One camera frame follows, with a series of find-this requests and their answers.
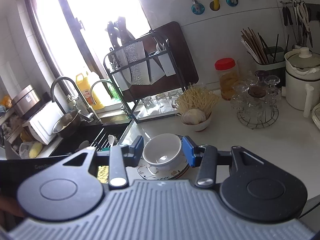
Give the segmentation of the small white bowl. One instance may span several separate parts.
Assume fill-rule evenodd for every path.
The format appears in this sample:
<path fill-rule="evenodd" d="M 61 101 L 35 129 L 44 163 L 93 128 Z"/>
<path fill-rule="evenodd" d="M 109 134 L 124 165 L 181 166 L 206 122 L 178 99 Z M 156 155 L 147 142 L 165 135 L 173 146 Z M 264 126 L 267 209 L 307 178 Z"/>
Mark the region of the small white bowl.
<path fill-rule="evenodd" d="M 143 159 L 162 171 L 173 170 L 182 162 L 181 139 L 171 133 L 164 133 L 152 138 L 143 149 Z"/>

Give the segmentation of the black kitchen sink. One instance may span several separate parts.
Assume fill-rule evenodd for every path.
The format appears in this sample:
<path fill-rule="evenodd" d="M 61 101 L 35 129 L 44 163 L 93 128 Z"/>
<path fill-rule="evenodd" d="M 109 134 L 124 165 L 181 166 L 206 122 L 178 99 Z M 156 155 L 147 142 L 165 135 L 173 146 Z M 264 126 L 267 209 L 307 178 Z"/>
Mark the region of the black kitchen sink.
<path fill-rule="evenodd" d="M 129 123 L 116 124 L 116 125 L 80 126 L 79 129 L 73 135 L 63 139 L 60 142 L 57 148 L 50 154 L 50 157 L 73 154 L 74 152 L 79 150 L 80 144 L 85 141 L 88 141 L 88 146 L 91 146 L 91 143 L 93 142 L 93 140 L 96 138 L 96 136 L 104 127 L 120 126 L 120 127 L 125 127 L 126 129 L 128 125 Z"/>

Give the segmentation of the hanging kitchen scissors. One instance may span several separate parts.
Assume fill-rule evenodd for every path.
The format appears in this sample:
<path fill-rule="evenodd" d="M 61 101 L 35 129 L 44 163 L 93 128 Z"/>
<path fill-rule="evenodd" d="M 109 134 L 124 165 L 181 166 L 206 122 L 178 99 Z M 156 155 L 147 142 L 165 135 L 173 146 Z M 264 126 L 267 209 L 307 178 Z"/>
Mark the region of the hanging kitchen scissors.
<path fill-rule="evenodd" d="M 310 22 L 309 22 L 309 12 L 308 8 L 306 6 L 306 3 L 304 1 L 301 1 L 297 5 L 297 15 L 300 19 L 300 22 L 302 24 L 302 46 L 307 46 L 307 40 L 309 40 L 310 46 L 313 47 L 313 40 L 312 40 L 312 34 L 310 30 Z"/>

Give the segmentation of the black roll-up sink rack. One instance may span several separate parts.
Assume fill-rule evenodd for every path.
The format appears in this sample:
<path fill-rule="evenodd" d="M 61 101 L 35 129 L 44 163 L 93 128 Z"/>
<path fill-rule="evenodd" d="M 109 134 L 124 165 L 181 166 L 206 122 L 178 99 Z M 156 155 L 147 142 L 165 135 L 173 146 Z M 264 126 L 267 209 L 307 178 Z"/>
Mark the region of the black roll-up sink rack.
<path fill-rule="evenodd" d="M 123 135 L 124 131 L 125 131 L 125 127 L 120 127 L 120 126 L 104 127 L 96 136 L 96 138 L 93 140 L 93 142 L 91 143 L 91 146 L 95 147 L 98 151 L 107 151 L 110 149 L 108 136 L 109 135 L 114 136 L 114 142 L 113 142 L 113 146 L 114 146 L 121 139 L 121 136 Z"/>

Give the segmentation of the yellow dish cloth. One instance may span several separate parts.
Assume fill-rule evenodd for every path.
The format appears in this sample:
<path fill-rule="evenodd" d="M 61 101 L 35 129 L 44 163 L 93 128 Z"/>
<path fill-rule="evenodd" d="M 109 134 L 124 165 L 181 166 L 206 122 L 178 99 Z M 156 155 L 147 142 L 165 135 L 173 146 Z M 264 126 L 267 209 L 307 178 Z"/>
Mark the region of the yellow dish cloth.
<path fill-rule="evenodd" d="M 98 166 L 97 179 L 103 184 L 108 182 L 108 171 L 108 166 Z"/>

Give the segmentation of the floral patterned plate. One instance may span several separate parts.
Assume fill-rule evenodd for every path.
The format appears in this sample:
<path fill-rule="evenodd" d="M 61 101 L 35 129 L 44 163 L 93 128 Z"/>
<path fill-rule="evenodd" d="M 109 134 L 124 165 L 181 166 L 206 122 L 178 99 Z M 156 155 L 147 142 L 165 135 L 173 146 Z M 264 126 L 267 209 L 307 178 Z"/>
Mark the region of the floral patterned plate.
<path fill-rule="evenodd" d="M 177 135 L 181 141 L 183 137 L 181 135 Z M 181 176 L 187 169 L 189 165 L 183 154 L 182 162 L 178 167 L 169 171 L 162 171 L 153 166 L 150 166 L 144 159 L 141 157 L 140 162 L 137 166 L 137 172 L 139 175 L 146 180 L 168 180 L 175 179 Z"/>

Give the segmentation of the white bowl with garlic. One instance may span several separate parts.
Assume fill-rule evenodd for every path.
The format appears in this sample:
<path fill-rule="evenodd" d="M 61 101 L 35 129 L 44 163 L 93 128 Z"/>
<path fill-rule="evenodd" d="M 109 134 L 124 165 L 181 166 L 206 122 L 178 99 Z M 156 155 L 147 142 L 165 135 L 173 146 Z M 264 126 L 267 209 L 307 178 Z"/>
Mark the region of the white bowl with garlic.
<path fill-rule="evenodd" d="M 205 130 L 211 122 L 212 114 L 206 117 L 205 113 L 198 109 L 191 109 L 181 116 L 181 122 L 189 129 L 200 132 Z"/>

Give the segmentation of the garlic bulb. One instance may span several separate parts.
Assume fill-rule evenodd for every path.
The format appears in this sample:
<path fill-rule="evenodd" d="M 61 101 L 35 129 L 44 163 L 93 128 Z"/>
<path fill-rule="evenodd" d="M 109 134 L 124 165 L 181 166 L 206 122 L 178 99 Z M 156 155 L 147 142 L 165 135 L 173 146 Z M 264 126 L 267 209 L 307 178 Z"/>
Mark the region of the garlic bulb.
<path fill-rule="evenodd" d="M 199 109 L 189 109 L 182 116 L 181 120 L 187 125 L 198 125 L 206 121 L 206 115 Z"/>

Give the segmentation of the green dish soap bottle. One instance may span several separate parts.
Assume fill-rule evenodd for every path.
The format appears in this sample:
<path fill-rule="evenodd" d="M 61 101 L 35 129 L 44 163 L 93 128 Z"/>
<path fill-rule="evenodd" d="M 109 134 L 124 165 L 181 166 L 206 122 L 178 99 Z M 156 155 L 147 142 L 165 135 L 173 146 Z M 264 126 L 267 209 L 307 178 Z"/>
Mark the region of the green dish soap bottle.
<path fill-rule="evenodd" d="M 116 100 L 119 100 L 119 95 L 117 93 L 117 91 L 115 90 L 115 88 L 111 85 L 111 84 L 108 84 L 108 88 L 112 94 L 112 96 L 116 99 Z"/>

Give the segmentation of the clear drinking glass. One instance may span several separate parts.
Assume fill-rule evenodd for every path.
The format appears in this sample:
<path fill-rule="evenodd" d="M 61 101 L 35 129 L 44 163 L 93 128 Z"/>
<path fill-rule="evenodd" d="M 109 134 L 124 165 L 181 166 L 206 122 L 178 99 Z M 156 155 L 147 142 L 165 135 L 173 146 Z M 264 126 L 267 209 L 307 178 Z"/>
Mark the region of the clear drinking glass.
<path fill-rule="evenodd" d="M 154 104 L 151 96 L 143 98 L 142 102 L 149 114 L 151 114 L 155 110 L 156 105 Z"/>

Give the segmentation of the yellow oil jug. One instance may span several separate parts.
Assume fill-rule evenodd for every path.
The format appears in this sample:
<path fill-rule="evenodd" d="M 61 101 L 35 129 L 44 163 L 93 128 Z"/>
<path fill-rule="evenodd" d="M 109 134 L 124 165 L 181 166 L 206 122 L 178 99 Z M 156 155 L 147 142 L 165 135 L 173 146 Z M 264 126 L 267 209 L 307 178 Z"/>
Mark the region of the yellow oil jug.
<path fill-rule="evenodd" d="M 79 87 L 82 95 L 85 97 L 87 102 L 93 107 L 93 109 L 100 110 L 103 109 L 103 105 L 93 106 L 91 98 L 91 85 L 100 80 L 99 75 L 95 72 L 86 72 L 85 74 L 80 73 L 76 76 L 76 84 Z"/>

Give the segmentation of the black metal dish rack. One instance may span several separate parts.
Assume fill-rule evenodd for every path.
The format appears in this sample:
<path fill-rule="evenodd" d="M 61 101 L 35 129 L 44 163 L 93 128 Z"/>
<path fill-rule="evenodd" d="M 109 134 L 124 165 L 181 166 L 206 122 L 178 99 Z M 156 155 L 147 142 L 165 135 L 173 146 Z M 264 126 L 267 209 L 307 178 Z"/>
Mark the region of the black metal dish rack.
<path fill-rule="evenodd" d="M 164 48 L 151 54 L 148 53 L 143 44 L 143 40 L 146 38 L 152 38 L 156 43 L 163 42 Z M 127 102 L 124 99 L 123 91 L 128 90 L 132 85 L 152 85 L 161 79 L 165 75 L 165 72 L 158 59 L 159 56 L 168 54 L 174 72 L 178 75 L 178 81 L 182 89 L 185 89 L 185 82 L 179 76 L 179 70 L 173 59 L 167 40 L 161 34 L 150 30 L 147 34 L 134 39 L 124 46 L 121 45 L 120 39 L 118 39 L 118 43 L 120 47 L 117 49 L 113 49 L 112 47 L 110 52 L 104 57 L 104 59 L 109 59 L 111 66 L 108 67 L 106 62 L 103 62 L 103 65 L 111 80 L 111 85 L 119 95 L 125 113 L 130 119 L 138 122 L 138 119 L 134 115 L 134 110 L 143 98 Z"/>

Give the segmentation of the silver rice cooker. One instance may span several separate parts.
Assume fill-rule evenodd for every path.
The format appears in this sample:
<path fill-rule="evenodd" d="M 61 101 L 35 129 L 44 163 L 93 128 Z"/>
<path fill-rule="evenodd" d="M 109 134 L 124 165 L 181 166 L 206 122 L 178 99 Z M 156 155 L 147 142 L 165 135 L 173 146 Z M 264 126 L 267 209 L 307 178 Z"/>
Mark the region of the silver rice cooker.
<path fill-rule="evenodd" d="M 16 114 L 22 118 L 41 102 L 40 97 L 32 85 L 25 87 L 12 99 L 12 105 Z"/>

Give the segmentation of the white electric kettle pot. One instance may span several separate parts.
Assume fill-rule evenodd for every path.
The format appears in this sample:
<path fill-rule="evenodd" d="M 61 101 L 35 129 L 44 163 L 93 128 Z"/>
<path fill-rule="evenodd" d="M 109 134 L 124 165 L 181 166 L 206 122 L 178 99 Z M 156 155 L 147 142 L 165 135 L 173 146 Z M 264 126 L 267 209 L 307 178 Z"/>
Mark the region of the white electric kettle pot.
<path fill-rule="evenodd" d="M 285 54 L 285 64 L 285 98 L 307 118 L 319 103 L 319 54 L 308 47 L 294 49 Z"/>

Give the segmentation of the chopstick holder with chopsticks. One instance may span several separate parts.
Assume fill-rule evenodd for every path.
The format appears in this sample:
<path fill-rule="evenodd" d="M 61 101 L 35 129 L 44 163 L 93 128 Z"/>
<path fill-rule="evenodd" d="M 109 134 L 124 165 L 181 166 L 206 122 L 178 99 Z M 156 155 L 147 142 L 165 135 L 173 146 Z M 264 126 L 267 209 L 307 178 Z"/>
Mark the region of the chopstick holder with chopsticks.
<path fill-rule="evenodd" d="M 254 72 L 259 78 L 276 75 L 280 78 L 279 85 L 285 85 L 286 50 L 279 45 L 279 35 L 276 45 L 269 47 L 259 33 L 255 33 L 251 28 L 242 29 L 241 43 L 253 59 Z"/>

